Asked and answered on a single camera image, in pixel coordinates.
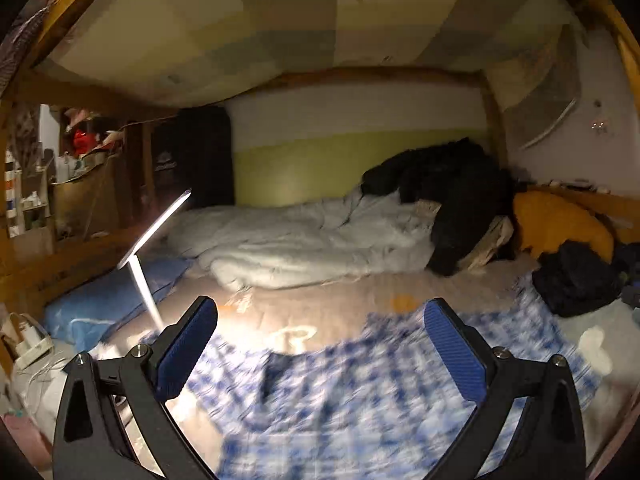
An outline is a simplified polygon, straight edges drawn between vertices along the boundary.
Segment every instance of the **mattress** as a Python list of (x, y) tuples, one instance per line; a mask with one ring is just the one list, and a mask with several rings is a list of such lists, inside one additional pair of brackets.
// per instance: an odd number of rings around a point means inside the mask
[[(531, 257), (521, 254), (513, 262), (492, 262), (479, 272), (463, 271), (450, 278), (429, 271), (383, 273), (323, 285), (281, 290), (256, 287), (236, 293), (208, 275), (187, 272), (159, 309), (167, 323), (175, 322), (198, 295), (207, 295), (218, 305), (216, 332), (226, 340), (242, 348), (267, 347), (295, 354), (357, 336), (369, 312), (410, 312), (434, 297), (445, 298), (457, 312), (507, 310), (514, 305), (515, 280), (535, 266)], [(588, 462), (610, 437), (618, 415), (640, 383), (640, 370), (634, 368), (640, 332), (630, 321), (628, 307), (614, 302), (595, 313), (561, 320), (565, 336), (575, 343), (595, 324), (606, 332), (603, 347), (613, 360), (614, 371), (603, 379), (583, 416)], [(151, 329), (151, 320), (143, 314), (121, 328), (111, 342), (127, 351)], [(167, 407), (191, 445), (216, 471), (222, 436), (197, 406), (194, 395), (184, 390)], [(135, 421), (127, 426), (127, 433), (143, 465), (159, 471)]]

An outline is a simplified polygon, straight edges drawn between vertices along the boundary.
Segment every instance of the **white comforter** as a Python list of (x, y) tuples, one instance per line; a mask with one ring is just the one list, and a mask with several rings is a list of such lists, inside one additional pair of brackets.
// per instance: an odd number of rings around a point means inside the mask
[(258, 209), (210, 207), (178, 215), (172, 250), (197, 258), (231, 290), (283, 288), (424, 269), (433, 253), (433, 218), (398, 195), (362, 196)]

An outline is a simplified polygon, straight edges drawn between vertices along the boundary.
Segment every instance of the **blue pillow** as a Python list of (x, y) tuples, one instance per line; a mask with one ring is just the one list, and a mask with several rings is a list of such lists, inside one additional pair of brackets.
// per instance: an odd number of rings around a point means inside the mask
[[(160, 258), (142, 262), (149, 290), (157, 302), (164, 300), (191, 261)], [(129, 266), (75, 288), (50, 303), (44, 312), (44, 328), (51, 337), (83, 352), (145, 311)]]

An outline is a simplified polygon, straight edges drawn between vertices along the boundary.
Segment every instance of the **yellow pillow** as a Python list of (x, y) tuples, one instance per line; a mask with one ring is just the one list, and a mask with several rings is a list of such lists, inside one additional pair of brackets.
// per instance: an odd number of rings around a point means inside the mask
[(513, 210), (520, 227), (520, 249), (538, 258), (555, 253), (567, 240), (588, 243), (607, 263), (613, 257), (613, 236), (586, 209), (543, 191), (517, 193)]

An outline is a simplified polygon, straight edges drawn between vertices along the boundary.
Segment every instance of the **power strip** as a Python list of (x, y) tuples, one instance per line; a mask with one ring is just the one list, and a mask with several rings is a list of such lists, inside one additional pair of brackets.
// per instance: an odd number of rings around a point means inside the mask
[(31, 348), (29, 348), (24, 354), (15, 360), (14, 366), (18, 370), (24, 370), (27, 366), (32, 364), (37, 358), (46, 354), (53, 348), (51, 339), (48, 337), (41, 339), (40, 342)]

